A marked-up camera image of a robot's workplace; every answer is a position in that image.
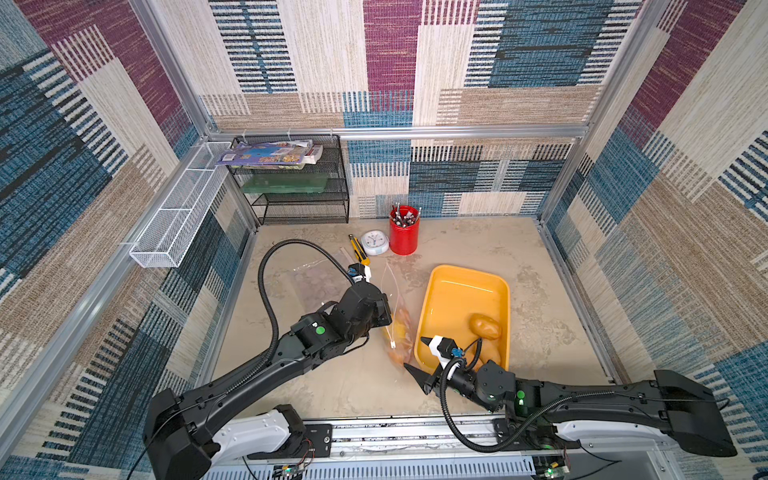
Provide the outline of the yellow lemon-like potato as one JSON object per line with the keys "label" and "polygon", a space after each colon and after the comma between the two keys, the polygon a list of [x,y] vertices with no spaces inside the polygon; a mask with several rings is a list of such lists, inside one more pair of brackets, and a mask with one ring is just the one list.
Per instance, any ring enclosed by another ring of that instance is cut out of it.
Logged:
{"label": "yellow lemon-like potato", "polygon": [[391,325],[390,337],[395,343],[404,342],[407,339],[408,328],[405,324],[400,322],[394,322]]}

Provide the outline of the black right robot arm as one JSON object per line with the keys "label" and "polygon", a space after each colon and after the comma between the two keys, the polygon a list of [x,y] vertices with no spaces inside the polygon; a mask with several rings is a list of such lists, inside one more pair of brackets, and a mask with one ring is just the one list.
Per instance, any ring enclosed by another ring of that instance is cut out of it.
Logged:
{"label": "black right robot arm", "polygon": [[[737,449],[719,401],[708,387],[672,370],[657,370],[651,380],[624,385],[569,386],[523,379],[489,360],[478,367],[451,338],[423,338],[437,358],[427,373],[406,367],[425,394],[435,394],[444,420],[465,447],[479,453],[540,448],[565,441],[562,425],[597,421],[645,426],[670,437],[689,454],[731,458]],[[456,391],[485,410],[503,412],[506,429],[497,442],[483,445],[464,435],[453,419],[446,394]]]}

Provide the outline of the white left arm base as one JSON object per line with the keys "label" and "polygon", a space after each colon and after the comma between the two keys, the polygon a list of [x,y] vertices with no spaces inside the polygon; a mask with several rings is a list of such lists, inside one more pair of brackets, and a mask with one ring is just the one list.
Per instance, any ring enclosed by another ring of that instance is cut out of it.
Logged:
{"label": "white left arm base", "polygon": [[255,417],[232,420],[213,437],[219,445],[213,465],[250,454],[271,454],[301,438],[304,422],[291,405],[278,405]]}

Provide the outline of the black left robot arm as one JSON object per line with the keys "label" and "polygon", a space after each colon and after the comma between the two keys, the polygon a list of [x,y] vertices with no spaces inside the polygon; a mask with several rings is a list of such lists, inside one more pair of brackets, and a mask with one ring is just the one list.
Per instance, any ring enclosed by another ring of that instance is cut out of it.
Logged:
{"label": "black left robot arm", "polygon": [[246,407],[282,384],[342,356],[372,329],[388,326],[386,294],[361,281],[341,300],[303,315],[277,343],[224,376],[176,395],[166,388],[150,400],[144,444],[157,479],[200,479],[224,444],[214,440]]}

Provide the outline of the orange potato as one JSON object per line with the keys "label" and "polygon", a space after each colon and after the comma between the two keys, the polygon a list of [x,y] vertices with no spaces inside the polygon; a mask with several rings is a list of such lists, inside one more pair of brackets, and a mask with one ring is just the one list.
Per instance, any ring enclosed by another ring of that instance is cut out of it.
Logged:
{"label": "orange potato", "polygon": [[414,347],[414,327],[408,310],[399,307],[395,312],[392,324],[392,359],[398,364],[406,364],[411,361]]}

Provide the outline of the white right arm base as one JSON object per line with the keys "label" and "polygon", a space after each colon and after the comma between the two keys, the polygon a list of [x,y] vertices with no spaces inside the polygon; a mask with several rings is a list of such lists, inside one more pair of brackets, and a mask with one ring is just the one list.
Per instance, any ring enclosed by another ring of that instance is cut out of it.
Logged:
{"label": "white right arm base", "polygon": [[660,430],[635,423],[578,420],[555,424],[557,434],[587,446],[629,448],[666,446],[670,438]]}

